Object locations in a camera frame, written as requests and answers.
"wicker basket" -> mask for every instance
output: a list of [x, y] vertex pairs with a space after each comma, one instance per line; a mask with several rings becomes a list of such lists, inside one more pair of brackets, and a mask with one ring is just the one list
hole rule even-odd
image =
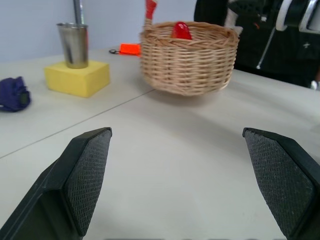
[[141, 33], [141, 69], [157, 90], [198, 96], [225, 88], [234, 68], [239, 38], [226, 27], [186, 22], [192, 40], [171, 38], [175, 22], [152, 25]]

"white wall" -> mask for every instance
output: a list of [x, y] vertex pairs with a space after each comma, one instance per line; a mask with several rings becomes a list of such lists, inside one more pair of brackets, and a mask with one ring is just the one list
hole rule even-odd
[[[145, 18], [145, 0], [82, 0], [89, 25], [90, 49], [138, 43]], [[158, 0], [155, 22], [192, 21], [196, 0]]]
[[72, 0], [0, 0], [0, 62], [61, 54], [60, 22], [74, 22]]
[[[82, 0], [90, 49], [138, 43], [145, 0]], [[155, 22], [191, 21], [196, 0], [158, 0]], [[72, 0], [0, 0], [0, 62], [62, 54], [60, 22], [74, 22]]]

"yellow sponge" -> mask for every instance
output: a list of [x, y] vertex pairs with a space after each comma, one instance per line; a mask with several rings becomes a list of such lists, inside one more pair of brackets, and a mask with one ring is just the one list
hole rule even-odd
[[44, 74], [49, 89], [84, 98], [110, 82], [109, 64], [98, 61], [89, 61], [89, 66], [82, 69], [68, 68], [63, 61], [45, 67]]

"metal cup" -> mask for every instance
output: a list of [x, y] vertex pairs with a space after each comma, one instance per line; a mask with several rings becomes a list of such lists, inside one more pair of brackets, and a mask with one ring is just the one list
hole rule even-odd
[[70, 69], [88, 67], [88, 26], [76, 23], [58, 23], [57, 26], [66, 66]]

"metal pole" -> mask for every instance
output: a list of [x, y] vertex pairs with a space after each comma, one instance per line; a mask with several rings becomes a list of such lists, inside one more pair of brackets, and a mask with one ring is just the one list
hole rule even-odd
[[74, 6], [75, 23], [85, 24], [82, 0], [73, 0], [73, 6]]

